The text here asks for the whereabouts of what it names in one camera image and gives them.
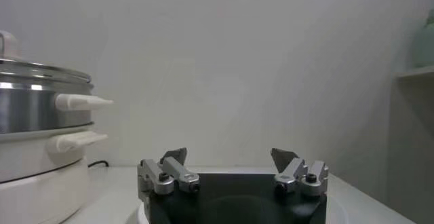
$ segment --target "green container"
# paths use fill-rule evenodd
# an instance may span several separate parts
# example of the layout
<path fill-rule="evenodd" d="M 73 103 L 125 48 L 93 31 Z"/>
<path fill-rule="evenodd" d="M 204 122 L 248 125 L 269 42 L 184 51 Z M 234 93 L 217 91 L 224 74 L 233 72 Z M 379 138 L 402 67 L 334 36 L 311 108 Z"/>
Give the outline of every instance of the green container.
<path fill-rule="evenodd" d="M 415 67 L 434 66 L 434 10 L 429 12 L 425 27 L 416 34 L 412 55 Z"/>

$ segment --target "power cord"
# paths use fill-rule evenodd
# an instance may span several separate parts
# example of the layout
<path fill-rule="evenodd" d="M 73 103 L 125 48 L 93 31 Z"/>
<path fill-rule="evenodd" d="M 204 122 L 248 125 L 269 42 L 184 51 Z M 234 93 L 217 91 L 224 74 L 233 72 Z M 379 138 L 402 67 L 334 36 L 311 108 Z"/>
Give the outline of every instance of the power cord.
<path fill-rule="evenodd" d="M 98 164 L 104 164 L 107 168 L 110 167 L 109 163 L 105 160 L 92 162 L 91 164 L 87 165 L 87 167 L 90 168 L 90 167 L 93 167 L 93 166 L 98 165 Z"/>

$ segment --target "stainless steel pot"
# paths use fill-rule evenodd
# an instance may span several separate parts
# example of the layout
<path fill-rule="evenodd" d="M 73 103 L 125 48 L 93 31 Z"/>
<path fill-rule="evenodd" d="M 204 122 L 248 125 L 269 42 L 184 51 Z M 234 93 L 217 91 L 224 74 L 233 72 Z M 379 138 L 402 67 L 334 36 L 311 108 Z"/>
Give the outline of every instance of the stainless steel pot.
<path fill-rule="evenodd" d="M 90 110 L 112 103 L 90 96 L 89 75 L 27 62 L 17 45 L 0 31 L 0 134 L 90 125 Z"/>

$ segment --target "bolt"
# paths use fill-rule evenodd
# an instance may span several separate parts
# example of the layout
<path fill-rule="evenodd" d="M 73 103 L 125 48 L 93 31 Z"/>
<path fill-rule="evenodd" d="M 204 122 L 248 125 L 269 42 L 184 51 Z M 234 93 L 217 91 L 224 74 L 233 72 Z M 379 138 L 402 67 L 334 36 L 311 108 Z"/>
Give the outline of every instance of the bolt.
<path fill-rule="evenodd" d="M 197 193 L 201 189 L 201 185 L 195 183 L 195 184 L 190 185 L 189 188 L 190 188 L 190 192 Z"/>
<path fill-rule="evenodd" d="M 307 174 L 306 175 L 306 182 L 307 183 L 316 183 L 317 182 L 317 176 L 315 174 Z"/>
<path fill-rule="evenodd" d="M 158 181 L 164 182 L 170 178 L 170 175 L 166 172 L 162 172 L 158 175 Z"/>
<path fill-rule="evenodd" d="M 287 188 L 287 186 L 286 186 L 285 184 L 283 184 L 283 183 L 278 183 L 278 184 L 276 185 L 276 192 L 277 192 L 278 194 L 285 194 L 285 193 L 288 192 L 288 188 Z"/>

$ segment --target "white wall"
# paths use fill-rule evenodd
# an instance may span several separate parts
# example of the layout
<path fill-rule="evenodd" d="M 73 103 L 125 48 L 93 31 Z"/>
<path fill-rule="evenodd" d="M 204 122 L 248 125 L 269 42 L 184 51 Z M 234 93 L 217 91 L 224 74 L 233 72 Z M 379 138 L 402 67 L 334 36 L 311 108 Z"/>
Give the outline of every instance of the white wall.
<path fill-rule="evenodd" d="M 322 159 L 384 200 L 391 67 L 433 0 L 0 0 L 31 60 L 90 73 L 116 101 L 91 160 Z"/>

